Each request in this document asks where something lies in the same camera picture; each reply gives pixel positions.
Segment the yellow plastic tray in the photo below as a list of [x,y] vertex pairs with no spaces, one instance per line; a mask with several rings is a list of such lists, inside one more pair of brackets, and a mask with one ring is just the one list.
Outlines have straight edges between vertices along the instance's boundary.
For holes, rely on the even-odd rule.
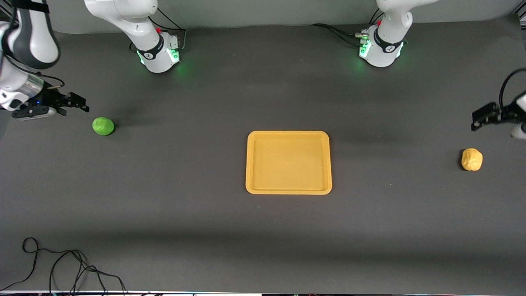
[[329,136],[323,131],[253,131],[247,138],[245,187],[251,194],[328,194]]

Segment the yellow-brown potato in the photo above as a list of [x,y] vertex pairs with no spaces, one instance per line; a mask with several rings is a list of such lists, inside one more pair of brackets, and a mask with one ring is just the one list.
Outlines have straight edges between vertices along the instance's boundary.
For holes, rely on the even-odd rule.
[[460,163],[466,171],[479,171],[483,164],[483,154],[475,148],[467,148],[462,152]]

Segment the green apple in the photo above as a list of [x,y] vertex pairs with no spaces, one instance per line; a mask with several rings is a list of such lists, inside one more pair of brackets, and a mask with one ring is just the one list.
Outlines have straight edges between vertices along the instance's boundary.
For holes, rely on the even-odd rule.
[[108,136],[113,133],[115,129],[115,124],[112,120],[105,117],[98,117],[92,122],[93,131],[100,136]]

